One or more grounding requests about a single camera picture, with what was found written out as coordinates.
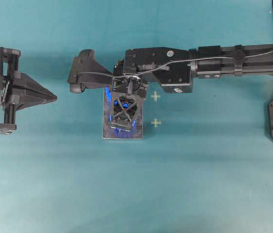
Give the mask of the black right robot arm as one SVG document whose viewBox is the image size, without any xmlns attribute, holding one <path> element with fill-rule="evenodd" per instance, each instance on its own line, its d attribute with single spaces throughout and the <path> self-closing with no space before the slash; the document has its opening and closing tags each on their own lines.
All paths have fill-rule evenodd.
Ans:
<svg viewBox="0 0 273 233">
<path fill-rule="evenodd" d="M 260 73 L 273 75 L 273 44 L 130 49 L 114 66 L 112 85 L 105 92 L 110 106 L 106 118 L 114 129 L 133 131 L 150 82 L 157 82 L 165 93 L 182 94 L 192 92 L 194 78 Z"/>
</svg>

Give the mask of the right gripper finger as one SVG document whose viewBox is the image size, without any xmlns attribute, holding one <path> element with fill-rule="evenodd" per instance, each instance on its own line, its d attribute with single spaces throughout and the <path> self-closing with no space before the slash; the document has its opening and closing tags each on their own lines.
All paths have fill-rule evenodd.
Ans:
<svg viewBox="0 0 273 233">
<path fill-rule="evenodd" d="M 119 129 L 127 128 L 127 115 L 123 107 L 124 98 L 126 97 L 123 93 L 112 93 L 112 109 L 111 109 L 111 121 L 112 127 Z"/>
<path fill-rule="evenodd" d="M 138 96 L 124 96 L 124 100 L 128 104 L 127 108 L 124 107 L 125 128 L 127 131 L 132 131 L 134 121 L 140 113 L 144 100 Z"/>
</svg>

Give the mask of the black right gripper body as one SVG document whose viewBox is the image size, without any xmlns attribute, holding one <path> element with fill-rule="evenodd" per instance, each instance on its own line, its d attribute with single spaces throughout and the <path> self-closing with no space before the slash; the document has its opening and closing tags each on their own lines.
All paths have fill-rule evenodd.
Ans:
<svg viewBox="0 0 273 233">
<path fill-rule="evenodd" d="M 148 81 L 137 75 L 124 75 L 124 60 L 113 67 L 109 85 L 109 102 L 143 102 L 148 91 Z"/>
</svg>

